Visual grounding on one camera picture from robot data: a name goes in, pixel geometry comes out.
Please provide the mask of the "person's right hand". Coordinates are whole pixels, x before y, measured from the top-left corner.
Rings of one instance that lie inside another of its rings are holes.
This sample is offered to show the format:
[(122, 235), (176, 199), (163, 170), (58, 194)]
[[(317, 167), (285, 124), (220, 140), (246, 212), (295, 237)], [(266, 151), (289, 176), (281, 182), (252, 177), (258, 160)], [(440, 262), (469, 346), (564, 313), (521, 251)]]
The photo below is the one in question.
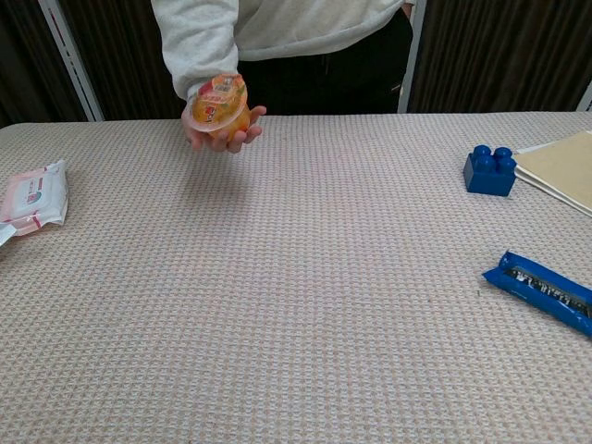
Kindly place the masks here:
[(212, 137), (208, 133), (194, 129), (190, 124), (190, 114), (188, 111), (184, 111), (181, 114), (180, 121), (185, 137), (194, 151), (207, 148), (213, 152), (237, 154), (241, 151), (244, 144), (253, 142), (263, 133), (263, 129), (256, 124), (256, 121), (264, 116), (266, 112), (266, 107), (262, 105), (251, 109), (249, 128), (246, 131), (236, 131), (231, 140), (228, 138), (226, 132), (220, 132), (217, 136)]

